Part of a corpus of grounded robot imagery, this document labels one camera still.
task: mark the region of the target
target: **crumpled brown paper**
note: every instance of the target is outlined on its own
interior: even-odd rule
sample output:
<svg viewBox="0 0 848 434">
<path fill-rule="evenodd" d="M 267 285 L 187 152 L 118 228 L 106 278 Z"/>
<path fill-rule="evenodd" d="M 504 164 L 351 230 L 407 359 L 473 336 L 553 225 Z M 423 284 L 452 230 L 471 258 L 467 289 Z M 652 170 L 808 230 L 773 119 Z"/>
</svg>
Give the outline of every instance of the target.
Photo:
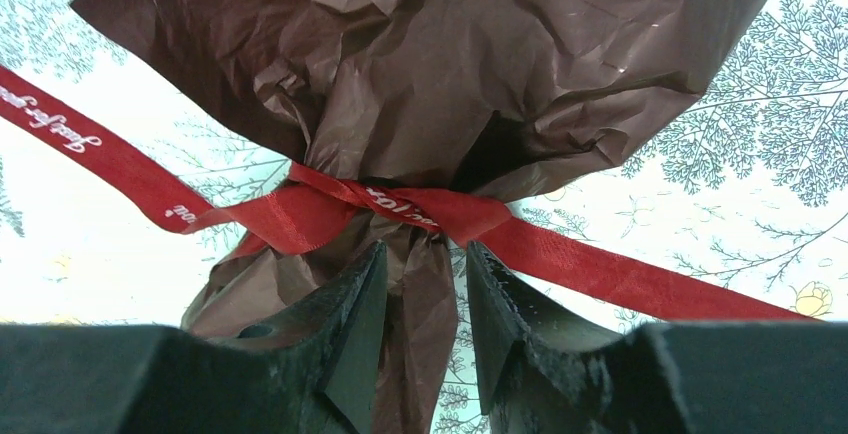
<svg viewBox="0 0 848 434">
<path fill-rule="evenodd" d="M 75 0 L 233 131 L 343 179 L 512 201 L 620 165 L 692 105 L 766 0 Z M 225 262 L 184 327 L 230 336 L 387 242 L 374 431 L 428 432 L 456 307 L 444 239 L 362 213 Z"/>
</svg>

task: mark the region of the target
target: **red ribbon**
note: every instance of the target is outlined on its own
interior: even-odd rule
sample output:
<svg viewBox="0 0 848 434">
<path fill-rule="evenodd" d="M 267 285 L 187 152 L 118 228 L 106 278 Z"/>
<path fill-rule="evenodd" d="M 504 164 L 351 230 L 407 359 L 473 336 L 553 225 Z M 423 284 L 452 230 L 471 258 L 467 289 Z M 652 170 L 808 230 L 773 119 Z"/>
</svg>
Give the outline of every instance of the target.
<svg viewBox="0 0 848 434">
<path fill-rule="evenodd" d="M 359 209 L 485 244 L 511 269 L 665 320 L 810 320 L 734 291 L 574 241 L 513 217 L 501 202 L 446 189 L 370 188 L 293 164 L 267 196 L 215 208 L 111 131 L 0 67 L 0 116 L 121 191 L 162 229 L 189 234 L 238 222 L 229 256 L 270 245 L 290 255 L 335 238 Z"/>
</svg>

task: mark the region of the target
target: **small flower illustration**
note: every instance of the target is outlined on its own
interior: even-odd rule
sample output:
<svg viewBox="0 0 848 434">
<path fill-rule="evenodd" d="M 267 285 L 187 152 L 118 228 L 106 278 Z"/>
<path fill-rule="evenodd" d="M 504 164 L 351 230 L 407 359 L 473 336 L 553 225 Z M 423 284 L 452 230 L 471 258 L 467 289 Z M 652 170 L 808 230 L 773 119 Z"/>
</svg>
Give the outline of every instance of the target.
<svg viewBox="0 0 848 434">
<path fill-rule="evenodd" d="M 698 208 L 698 220 L 700 222 L 710 222 L 713 219 L 724 219 L 719 213 L 718 208 L 720 206 L 702 206 L 700 204 L 695 204 Z"/>
<path fill-rule="evenodd" d="M 62 316 L 56 315 L 53 316 L 53 319 L 47 321 L 47 324 L 54 326 L 83 326 L 84 322 L 81 322 L 79 319 L 71 316 Z"/>
<path fill-rule="evenodd" d="M 614 315 L 616 319 L 621 321 L 618 324 L 619 334 L 627 334 L 628 332 L 638 328 L 642 324 L 647 324 L 648 322 L 651 322 L 648 316 L 625 308 L 616 309 Z"/>
<path fill-rule="evenodd" d="M 621 234 L 621 237 L 624 238 L 625 236 L 630 234 L 630 231 L 633 230 L 633 227 L 635 226 L 650 226 L 653 211 L 653 199 L 648 197 L 640 197 L 638 199 L 634 199 L 633 196 L 630 196 L 630 210 L 616 212 L 616 214 L 618 214 L 619 216 L 626 216 L 630 218 L 630 222 L 627 223 L 627 227 L 624 229 L 624 232 Z"/>
<path fill-rule="evenodd" d="M 809 317 L 821 317 L 830 312 L 833 303 L 833 293 L 830 288 L 816 281 L 811 281 L 795 293 L 793 310 Z"/>
<path fill-rule="evenodd" d="M 71 268 L 71 257 L 67 254 L 62 254 L 50 261 L 50 271 L 52 276 L 48 279 L 53 282 L 62 282 L 68 278 L 68 271 Z"/>
<path fill-rule="evenodd" d="M 545 199 L 553 202 L 559 202 L 565 197 L 565 187 L 560 187 L 556 191 L 545 194 Z"/>
<path fill-rule="evenodd" d="M 685 234 L 689 234 L 690 236 L 694 237 L 696 240 L 698 239 L 698 233 L 695 232 L 695 220 L 692 219 L 691 217 L 687 217 L 686 219 L 683 219 L 682 225 L 680 226 L 680 229 L 678 229 L 674 233 L 675 234 L 684 234 L 685 233 Z"/>
</svg>

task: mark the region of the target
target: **dark green object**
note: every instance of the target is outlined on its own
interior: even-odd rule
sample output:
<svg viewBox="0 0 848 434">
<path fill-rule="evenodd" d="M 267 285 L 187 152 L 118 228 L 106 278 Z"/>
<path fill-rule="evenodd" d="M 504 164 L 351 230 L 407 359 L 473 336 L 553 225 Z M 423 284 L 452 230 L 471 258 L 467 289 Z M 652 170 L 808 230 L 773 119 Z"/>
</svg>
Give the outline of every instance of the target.
<svg viewBox="0 0 848 434">
<path fill-rule="evenodd" d="M 0 433 L 368 434 L 385 256 L 372 246 L 235 340 L 160 326 L 2 326 Z"/>
<path fill-rule="evenodd" d="M 493 434 L 800 434 L 848 424 L 848 324 L 648 324 L 622 337 L 536 291 L 480 244 L 467 267 Z"/>
</svg>

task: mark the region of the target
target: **patterned wrapping paper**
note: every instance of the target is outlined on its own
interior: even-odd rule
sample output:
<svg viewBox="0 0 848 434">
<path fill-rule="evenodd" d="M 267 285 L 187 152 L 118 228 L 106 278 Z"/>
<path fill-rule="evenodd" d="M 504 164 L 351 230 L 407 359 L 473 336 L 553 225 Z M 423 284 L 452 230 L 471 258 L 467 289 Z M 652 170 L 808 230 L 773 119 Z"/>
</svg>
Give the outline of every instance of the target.
<svg viewBox="0 0 848 434">
<path fill-rule="evenodd" d="M 10 1 L 0 7 L 0 64 L 216 205 L 265 194 L 285 177 L 287 159 L 220 127 L 88 28 L 68 0 Z M 598 247 L 844 320 L 846 81 L 848 0 L 770 0 L 708 95 L 627 164 L 514 210 Z M 161 232 L 112 188 L 7 124 L 0 159 L 2 321 L 177 325 L 242 232 Z M 461 320 L 433 430 L 488 432 L 476 404 L 464 256 L 451 257 Z M 176 268 L 161 272 L 165 262 Z M 627 332 L 651 320 L 528 279 L 605 327 Z"/>
</svg>

